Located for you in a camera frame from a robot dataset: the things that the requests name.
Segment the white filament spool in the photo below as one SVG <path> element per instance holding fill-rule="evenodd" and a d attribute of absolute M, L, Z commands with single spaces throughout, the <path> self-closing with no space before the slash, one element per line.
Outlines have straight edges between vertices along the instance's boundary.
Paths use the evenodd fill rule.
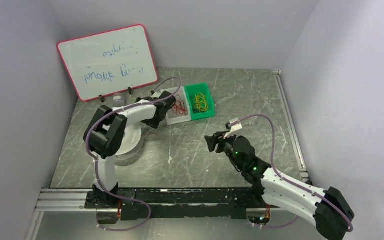
<path fill-rule="evenodd" d="M 144 137 L 139 123 L 127 127 L 124 131 L 122 144 L 115 154 L 115 161 L 121 162 L 133 158 L 142 148 Z"/>

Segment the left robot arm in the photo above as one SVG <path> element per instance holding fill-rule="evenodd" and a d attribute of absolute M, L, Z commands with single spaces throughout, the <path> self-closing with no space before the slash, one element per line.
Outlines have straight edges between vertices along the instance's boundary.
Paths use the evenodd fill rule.
<path fill-rule="evenodd" d="M 120 149 L 126 128 L 143 123 L 157 129 L 176 98 L 165 91 L 160 97 L 137 98 L 136 102 L 116 110 L 102 105 L 87 127 L 83 140 L 87 153 L 93 158 L 95 180 L 92 192 L 98 202 L 113 206 L 118 196 L 115 161 L 111 158 Z"/>

